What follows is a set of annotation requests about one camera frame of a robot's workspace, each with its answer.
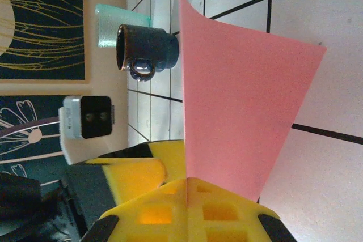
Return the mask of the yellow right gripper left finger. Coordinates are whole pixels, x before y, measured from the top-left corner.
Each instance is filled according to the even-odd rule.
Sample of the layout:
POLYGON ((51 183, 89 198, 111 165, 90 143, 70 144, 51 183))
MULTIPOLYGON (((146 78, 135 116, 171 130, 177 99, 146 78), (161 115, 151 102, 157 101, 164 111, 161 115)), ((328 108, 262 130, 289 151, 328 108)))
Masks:
POLYGON ((107 210, 81 242, 187 242, 186 180, 107 210))

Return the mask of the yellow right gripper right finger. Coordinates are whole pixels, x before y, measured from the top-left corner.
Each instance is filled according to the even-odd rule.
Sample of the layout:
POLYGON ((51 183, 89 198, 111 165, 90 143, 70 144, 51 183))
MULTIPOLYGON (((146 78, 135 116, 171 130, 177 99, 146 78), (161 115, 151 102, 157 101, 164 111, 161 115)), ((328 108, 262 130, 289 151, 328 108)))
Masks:
POLYGON ((187 178, 188 242, 297 242, 271 209, 197 178, 187 178))

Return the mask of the pink cloth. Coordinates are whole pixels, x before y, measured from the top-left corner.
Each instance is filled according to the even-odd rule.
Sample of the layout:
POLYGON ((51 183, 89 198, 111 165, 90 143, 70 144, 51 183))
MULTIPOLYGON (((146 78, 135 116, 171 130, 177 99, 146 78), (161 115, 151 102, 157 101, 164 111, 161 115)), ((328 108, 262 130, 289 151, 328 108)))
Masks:
POLYGON ((179 0, 186 174, 256 201, 326 53, 179 0))

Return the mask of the dark blue glazed mug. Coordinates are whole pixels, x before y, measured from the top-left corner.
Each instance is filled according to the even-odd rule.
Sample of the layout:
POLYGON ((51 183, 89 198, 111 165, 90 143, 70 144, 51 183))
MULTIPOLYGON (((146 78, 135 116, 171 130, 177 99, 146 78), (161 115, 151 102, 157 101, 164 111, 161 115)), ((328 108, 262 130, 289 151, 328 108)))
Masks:
POLYGON ((165 69, 173 68, 179 58, 176 36, 161 28, 122 24, 117 31, 116 63, 138 82, 146 82, 165 69))

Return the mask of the teal translucent glass cup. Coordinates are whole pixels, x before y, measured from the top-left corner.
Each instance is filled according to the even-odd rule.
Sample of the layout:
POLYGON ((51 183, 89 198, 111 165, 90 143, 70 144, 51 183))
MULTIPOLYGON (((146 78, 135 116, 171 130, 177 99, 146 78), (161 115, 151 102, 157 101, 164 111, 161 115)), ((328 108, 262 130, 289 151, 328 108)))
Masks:
POLYGON ((151 18, 140 13, 119 7, 98 3, 95 6, 97 46, 114 48, 119 26, 151 26, 151 18))

